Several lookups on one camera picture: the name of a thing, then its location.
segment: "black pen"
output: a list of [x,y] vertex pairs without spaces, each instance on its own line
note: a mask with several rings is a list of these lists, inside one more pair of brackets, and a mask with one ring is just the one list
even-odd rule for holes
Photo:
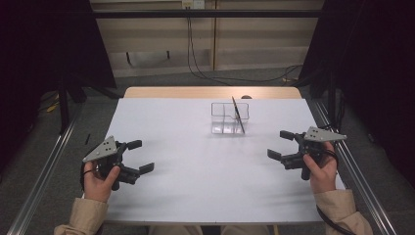
[[241,124],[242,132],[244,132],[244,134],[245,134],[245,129],[244,129],[244,126],[242,125],[241,116],[239,115],[238,107],[236,106],[236,102],[235,102],[235,99],[233,98],[233,96],[232,96],[232,101],[233,101],[234,107],[235,107],[236,119],[238,120],[239,124]]

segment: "white tabletop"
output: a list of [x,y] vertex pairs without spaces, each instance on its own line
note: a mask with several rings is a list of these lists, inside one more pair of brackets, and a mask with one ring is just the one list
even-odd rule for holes
[[[246,134],[212,134],[210,104],[217,99],[120,99],[107,136],[140,139],[125,151],[128,167],[155,163],[136,185],[112,193],[107,222],[285,223],[320,221],[308,181],[300,169],[266,156],[298,144],[280,130],[302,133],[315,126],[303,99],[237,100],[250,105]],[[338,178],[338,188],[344,188]]]

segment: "beige jacket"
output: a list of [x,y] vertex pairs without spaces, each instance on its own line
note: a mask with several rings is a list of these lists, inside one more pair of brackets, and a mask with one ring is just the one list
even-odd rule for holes
[[[367,220],[356,211],[350,190],[336,190],[314,195],[317,206],[330,219],[355,234],[373,234]],[[68,225],[55,228],[55,235],[93,235],[103,223],[108,205],[92,200],[75,199]],[[326,225],[326,234],[340,234]]]

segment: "transparent box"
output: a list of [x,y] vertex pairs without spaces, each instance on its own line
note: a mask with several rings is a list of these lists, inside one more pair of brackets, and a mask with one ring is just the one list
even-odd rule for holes
[[246,103],[236,103],[240,120],[237,119],[233,103],[211,104],[211,132],[214,134],[243,134],[241,123],[247,131],[250,119],[250,106]]

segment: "person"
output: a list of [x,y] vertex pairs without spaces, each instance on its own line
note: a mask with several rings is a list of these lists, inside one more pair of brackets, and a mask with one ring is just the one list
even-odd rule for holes
[[[334,152],[333,146],[327,142],[325,148]],[[363,215],[356,210],[351,190],[336,189],[337,162],[333,157],[324,156],[317,164],[309,155],[303,160],[310,169],[310,186],[318,208],[333,222],[354,234],[373,234],[372,228]],[[96,234],[107,214],[107,201],[111,195],[120,169],[114,166],[106,179],[101,179],[93,170],[93,163],[85,164],[84,168],[84,198],[76,198],[69,219],[69,224],[55,228],[55,235]],[[200,226],[152,226],[150,235],[203,235]],[[222,235],[268,235],[268,228],[264,225],[237,226],[226,225],[221,227]],[[326,225],[326,234],[341,234],[334,228]]]

